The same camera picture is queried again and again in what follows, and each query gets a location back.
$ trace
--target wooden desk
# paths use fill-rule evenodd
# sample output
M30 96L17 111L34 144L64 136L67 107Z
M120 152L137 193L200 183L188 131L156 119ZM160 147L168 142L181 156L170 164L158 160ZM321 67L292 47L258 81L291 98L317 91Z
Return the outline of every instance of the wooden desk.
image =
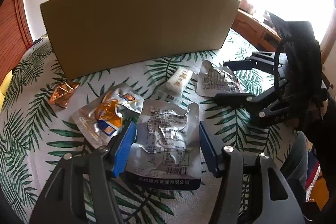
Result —
M281 40L275 30L240 9L238 9L232 29L260 51L275 52Z

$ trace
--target cardboard box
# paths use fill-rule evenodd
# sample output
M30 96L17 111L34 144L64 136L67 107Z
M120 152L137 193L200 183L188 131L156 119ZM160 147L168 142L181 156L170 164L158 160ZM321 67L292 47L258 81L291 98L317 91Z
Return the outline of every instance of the cardboard box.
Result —
M49 0L41 4L68 79L162 56L220 49L238 0Z

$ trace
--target person's leg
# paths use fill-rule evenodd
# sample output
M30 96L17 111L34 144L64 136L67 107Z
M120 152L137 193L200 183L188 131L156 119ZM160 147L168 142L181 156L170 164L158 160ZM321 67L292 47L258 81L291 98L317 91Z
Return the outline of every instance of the person's leg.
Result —
M308 152L306 137L303 132L299 132L287 159L280 168L280 171L287 180L299 180L304 189L307 179L307 169Z

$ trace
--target barcode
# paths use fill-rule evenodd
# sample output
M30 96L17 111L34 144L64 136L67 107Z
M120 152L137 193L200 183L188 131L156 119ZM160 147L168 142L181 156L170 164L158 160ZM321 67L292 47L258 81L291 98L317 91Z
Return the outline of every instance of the barcode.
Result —
M188 168L187 167L167 167L166 170L167 175L181 175L187 176L188 175Z

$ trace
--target blue gripper pad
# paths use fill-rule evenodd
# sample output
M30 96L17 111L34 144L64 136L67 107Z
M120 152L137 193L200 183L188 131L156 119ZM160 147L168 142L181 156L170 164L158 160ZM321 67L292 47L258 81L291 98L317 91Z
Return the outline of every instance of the blue gripper pad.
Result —
M134 122L130 123L125 135L122 137L119 147L114 155L114 167L112 173L114 177L118 177L125 169L129 152L131 150L132 143L135 139L135 133L137 126Z
M208 170L216 177L219 174L218 159L216 151L207 134L208 127L206 122L199 122L199 137L201 139L201 149L207 164Z

